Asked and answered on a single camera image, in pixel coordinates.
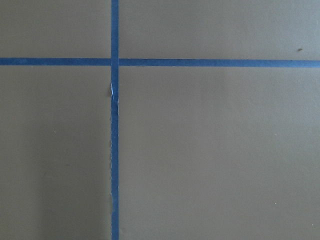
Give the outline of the blue tape strip lengthwise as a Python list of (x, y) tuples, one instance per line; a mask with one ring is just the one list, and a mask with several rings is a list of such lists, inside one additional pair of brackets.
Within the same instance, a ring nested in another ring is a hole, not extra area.
[(119, 1), (111, 1), (111, 238), (119, 234)]

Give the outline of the blue tape strip near crosswise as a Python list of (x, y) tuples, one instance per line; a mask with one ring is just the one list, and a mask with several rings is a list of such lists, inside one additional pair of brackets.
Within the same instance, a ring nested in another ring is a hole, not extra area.
[(2, 57), (2, 66), (319, 68), (319, 60)]

